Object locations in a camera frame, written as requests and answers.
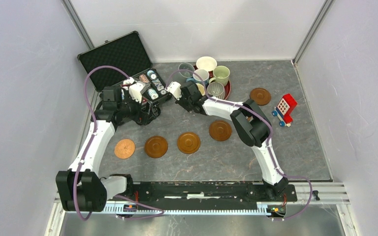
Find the blue handled white mug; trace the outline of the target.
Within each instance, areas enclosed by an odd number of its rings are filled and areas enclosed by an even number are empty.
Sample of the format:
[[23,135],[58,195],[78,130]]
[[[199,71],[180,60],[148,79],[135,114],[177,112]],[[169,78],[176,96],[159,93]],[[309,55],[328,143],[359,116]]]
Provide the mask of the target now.
[[204,69],[197,69],[193,74],[186,79],[186,82],[192,81],[197,84],[208,86],[209,84],[209,72]]

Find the black foam-lined case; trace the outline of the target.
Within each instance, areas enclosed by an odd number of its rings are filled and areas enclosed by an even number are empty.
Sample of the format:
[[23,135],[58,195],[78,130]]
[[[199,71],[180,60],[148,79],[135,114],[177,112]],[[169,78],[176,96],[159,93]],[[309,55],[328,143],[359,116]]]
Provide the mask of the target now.
[[135,80],[139,79],[139,76],[142,74],[146,75],[151,84],[151,88],[159,95],[159,98],[152,99],[148,92],[143,94],[144,98],[152,102],[162,104],[172,98],[170,93],[164,92],[162,89],[159,90],[155,83],[153,83],[153,80],[150,79],[148,72],[153,71],[163,88],[166,88],[164,79],[160,76],[159,72],[153,68],[153,63],[137,31],[132,31],[92,50],[81,53],[77,58],[87,73],[90,73],[96,67],[109,65],[122,70]]

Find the wooden coaster two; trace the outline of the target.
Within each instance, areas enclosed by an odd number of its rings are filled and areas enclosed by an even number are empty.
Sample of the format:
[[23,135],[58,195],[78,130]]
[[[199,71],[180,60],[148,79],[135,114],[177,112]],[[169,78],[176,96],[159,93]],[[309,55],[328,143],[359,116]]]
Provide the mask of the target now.
[[231,137],[232,128],[230,124],[224,120],[213,121],[209,126],[209,135],[212,139],[223,142]]

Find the cream ribbed mug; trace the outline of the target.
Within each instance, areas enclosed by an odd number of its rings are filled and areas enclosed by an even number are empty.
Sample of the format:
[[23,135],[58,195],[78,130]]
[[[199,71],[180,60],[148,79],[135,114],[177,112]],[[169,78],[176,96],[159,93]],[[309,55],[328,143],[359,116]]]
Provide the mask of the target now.
[[201,95],[204,96],[205,93],[206,93],[204,86],[202,84],[198,84],[198,83],[196,83],[196,85],[197,85],[197,88],[198,88],[199,92],[201,93]]

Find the woven cork coaster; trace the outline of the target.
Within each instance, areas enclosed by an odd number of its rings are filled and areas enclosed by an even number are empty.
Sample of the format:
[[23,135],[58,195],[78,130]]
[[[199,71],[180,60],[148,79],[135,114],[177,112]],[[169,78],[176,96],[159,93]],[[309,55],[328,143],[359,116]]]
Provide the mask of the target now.
[[122,139],[117,142],[114,148],[114,154],[119,159],[128,159],[135,152],[135,143],[130,139]]

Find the red round tray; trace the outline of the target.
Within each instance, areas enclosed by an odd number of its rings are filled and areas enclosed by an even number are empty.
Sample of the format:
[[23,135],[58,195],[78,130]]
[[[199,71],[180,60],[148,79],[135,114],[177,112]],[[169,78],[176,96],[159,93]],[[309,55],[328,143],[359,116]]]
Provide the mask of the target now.
[[227,99],[228,98],[228,96],[229,96],[229,93],[230,93],[230,91],[231,91],[231,83],[230,83],[230,80],[229,80],[229,82],[228,82],[228,84],[226,85],[226,86],[224,86],[225,87],[225,98],[224,99]]

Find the wooden coaster three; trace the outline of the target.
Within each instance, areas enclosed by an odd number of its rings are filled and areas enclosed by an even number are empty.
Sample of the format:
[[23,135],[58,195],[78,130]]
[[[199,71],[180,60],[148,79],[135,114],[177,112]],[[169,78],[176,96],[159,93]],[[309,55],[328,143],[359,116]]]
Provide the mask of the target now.
[[160,158],[168,151],[168,142],[163,136],[152,136],[146,141],[144,150],[149,157]]

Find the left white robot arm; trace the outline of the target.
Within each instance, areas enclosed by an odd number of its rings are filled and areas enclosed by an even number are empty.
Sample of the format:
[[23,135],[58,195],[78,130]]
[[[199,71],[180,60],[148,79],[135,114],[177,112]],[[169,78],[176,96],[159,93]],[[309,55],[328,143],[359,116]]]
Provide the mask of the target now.
[[105,87],[91,116],[90,130],[77,157],[65,171],[56,175],[56,185],[65,211],[93,213],[104,210],[108,200],[138,200],[129,174],[98,176],[99,167],[117,128],[126,121],[147,125],[161,113],[158,102],[146,95],[132,97],[134,91],[126,87]]

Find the wooden coaster four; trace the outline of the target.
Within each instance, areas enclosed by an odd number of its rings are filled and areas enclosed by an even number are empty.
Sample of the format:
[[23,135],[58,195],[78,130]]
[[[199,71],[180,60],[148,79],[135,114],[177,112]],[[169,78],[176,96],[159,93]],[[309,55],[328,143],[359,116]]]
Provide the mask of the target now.
[[271,94],[264,88],[254,88],[250,91],[250,99],[254,100],[258,105],[264,106],[271,101]]

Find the red blue toy truck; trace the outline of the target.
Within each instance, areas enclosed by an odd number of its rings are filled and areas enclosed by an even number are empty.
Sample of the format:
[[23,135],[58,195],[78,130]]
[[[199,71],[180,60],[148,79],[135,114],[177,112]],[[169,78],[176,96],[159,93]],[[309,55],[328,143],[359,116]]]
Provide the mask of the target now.
[[292,125],[293,118],[291,117],[291,113],[296,108],[297,104],[297,101],[290,93],[282,96],[272,111],[272,116],[277,117],[280,120],[280,127],[290,127]]

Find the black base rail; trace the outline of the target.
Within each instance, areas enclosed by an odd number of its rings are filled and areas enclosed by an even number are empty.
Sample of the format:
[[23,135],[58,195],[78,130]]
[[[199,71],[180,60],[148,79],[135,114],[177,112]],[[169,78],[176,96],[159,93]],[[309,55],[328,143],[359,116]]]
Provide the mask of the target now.
[[163,210],[250,210],[257,203],[278,205],[298,200],[293,184],[276,191],[253,181],[142,181],[109,199],[121,196]]

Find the grey striped cup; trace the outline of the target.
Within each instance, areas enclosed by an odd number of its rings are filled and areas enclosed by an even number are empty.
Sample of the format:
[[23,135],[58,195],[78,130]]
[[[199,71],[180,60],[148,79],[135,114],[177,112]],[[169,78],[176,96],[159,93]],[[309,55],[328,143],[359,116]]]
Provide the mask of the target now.
[[218,99],[224,99],[225,98],[225,87],[221,83],[212,82],[212,83],[209,83],[209,85],[207,87],[207,93],[210,96],[214,96]]

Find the white bowl cup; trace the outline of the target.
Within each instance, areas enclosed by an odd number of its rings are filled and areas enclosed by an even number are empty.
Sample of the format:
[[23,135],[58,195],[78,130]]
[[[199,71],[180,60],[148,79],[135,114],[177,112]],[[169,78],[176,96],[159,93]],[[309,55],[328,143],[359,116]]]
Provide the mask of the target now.
[[203,56],[196,61],[195,65],[198,69],[203,69],[210,72],[217,67],[218,63],[213,57]]

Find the grey mug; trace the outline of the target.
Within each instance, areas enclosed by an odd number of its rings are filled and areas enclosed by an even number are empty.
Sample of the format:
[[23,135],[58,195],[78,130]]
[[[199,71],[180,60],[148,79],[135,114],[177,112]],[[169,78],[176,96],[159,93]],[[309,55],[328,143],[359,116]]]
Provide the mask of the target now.
[[178,66],[178,73],[176,81],[179,83],[184,83],[188,78],[192,78],[193,72],[195,71],[194,66],[189,62],[182,62]]

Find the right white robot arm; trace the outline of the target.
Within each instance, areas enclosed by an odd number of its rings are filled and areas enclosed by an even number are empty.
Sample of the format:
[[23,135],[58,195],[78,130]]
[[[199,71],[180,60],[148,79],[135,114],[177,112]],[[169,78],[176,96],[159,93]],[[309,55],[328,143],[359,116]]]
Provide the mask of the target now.
[[183,85],[172,82],[166,90],[188,112],[232,121],[240,140],[253,150],[259,163],[265,196],[276,201],[284,195],[288,179],[281,170],[272,147],[272,126],[253,100],[232,102],[202,95],[192,81]]

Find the wooden coaster five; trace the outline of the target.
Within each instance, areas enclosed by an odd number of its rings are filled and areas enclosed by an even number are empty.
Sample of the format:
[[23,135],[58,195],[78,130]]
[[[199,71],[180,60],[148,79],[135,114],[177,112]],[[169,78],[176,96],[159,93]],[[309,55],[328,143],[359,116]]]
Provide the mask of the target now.
[[185,154],[193,154],[198,151],[201,146],[201,140],[196,133],[185,132],[177,139],[177,147],[180,152]]

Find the green mug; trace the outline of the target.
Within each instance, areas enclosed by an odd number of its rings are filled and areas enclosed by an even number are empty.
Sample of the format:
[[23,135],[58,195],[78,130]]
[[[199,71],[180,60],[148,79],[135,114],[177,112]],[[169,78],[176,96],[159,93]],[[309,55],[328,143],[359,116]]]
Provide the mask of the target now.
[[226,86],[229,82],[230,70],[228,67],[220,65],[213,70],[213,76],[209,79],[209,83],[217,82]]

